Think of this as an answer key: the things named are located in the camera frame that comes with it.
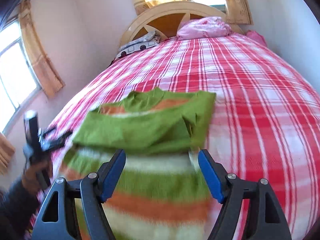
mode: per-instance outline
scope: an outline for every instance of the headboard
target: headboard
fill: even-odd
[[[156,30],[161,40],[176,36],[180,22],[219,16],[226,21],[226,15],[214,7],[191,1],[177,1],[154,6],[140,14],[122,35],[120,46]],[[234,32],[243,34],[236,24],[230,24]]]

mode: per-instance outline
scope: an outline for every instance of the plaid bedspread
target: plaid bedspread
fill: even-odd
[[[320,97],[302,76],[269,49],[244,37],[176,41],[116,61],[80,91],[53,120],[57,136],[76,130],[87,112],[130,91],[155,87],[217,93],[205,147],[241,179],[271,183],[289,223],[302,239],[319,212]],[[66,149],[55,152],[54,174]],[[221,206],[214,201],[211,231]],[[235,239],[240,239],[244,201]]]

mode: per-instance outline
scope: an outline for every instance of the arched headboard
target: arched headboard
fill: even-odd
[[[226,21],[226,15],[218,9],[191,1],[169,2],[154,6],[132,22],[122,35],[120,46],[153,30],[160,34],[161,40],[173,37],[177,34],[180,22],[208,16],[219,16]],[[238,25],[230,24],[230,26],[234,32],[243,33]]]

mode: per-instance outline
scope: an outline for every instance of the pink pillow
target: pink pillow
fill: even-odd
[[[215,38],[227,36],[231,32],[231,27],[222,21],[221,17],[205,17],[182,24],[181,29],[177,31],[177,38],[179,41]]]
[[[268,47],[266,40],[264,39],[264,37],[262,35],[260,35],[259,33],[257,33],[256,31],[248,31],[246,36],[258,43],[260,43],[261,45]]]

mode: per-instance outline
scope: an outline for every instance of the metal bolt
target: metal bolt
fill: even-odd
[[[263,185],[267,185],[268,184],[268,180],[267,179],[260,179],[260,183]]]
[[[61,184],[61,183],[63,183],[64,182],[64,178],[58,178],[58,179],[56,179],[56,183],[58,183],[58,184]]]
[[[236,179],[237,175],[234,173],[228,173],[228,178],[229,179]]]
[[[91,172],[91,173],[89,173],[88,177],[89,177],[89,179],[94,179],[97,177],[97,173]]]

